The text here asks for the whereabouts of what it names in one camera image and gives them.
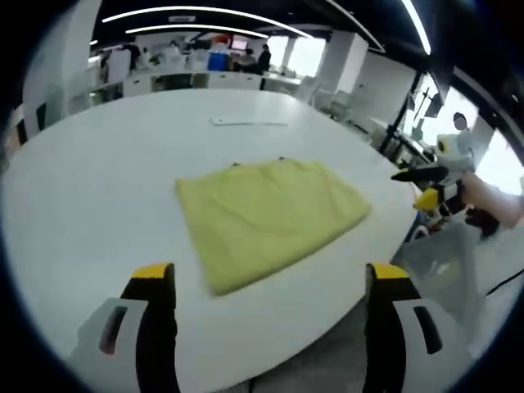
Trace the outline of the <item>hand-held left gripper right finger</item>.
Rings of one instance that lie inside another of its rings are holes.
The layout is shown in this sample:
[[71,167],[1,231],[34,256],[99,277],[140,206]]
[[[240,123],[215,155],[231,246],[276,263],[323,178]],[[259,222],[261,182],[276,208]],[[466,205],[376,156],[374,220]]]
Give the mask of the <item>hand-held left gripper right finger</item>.
[[365,392],[447,392],[473,359],[457,321],[405,270],[366,266]]

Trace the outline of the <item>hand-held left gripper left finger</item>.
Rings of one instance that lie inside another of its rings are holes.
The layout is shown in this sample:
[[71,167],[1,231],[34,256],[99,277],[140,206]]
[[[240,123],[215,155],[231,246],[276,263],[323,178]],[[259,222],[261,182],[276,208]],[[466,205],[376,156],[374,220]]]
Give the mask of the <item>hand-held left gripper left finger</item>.
[[91,392],[176,392],[174,265],[135,270],[78,330],[69,369]]

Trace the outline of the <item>person's right hand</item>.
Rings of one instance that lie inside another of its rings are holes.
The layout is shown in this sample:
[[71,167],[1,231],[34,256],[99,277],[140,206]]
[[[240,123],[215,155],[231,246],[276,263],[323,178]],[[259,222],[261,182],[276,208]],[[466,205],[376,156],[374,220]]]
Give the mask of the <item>person's right hand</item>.
[[468,207],[466,223],[479,228],[483,239],[492,237],[507,220],[504,197],[475,174],[465,173],[462,183],[462,202]]

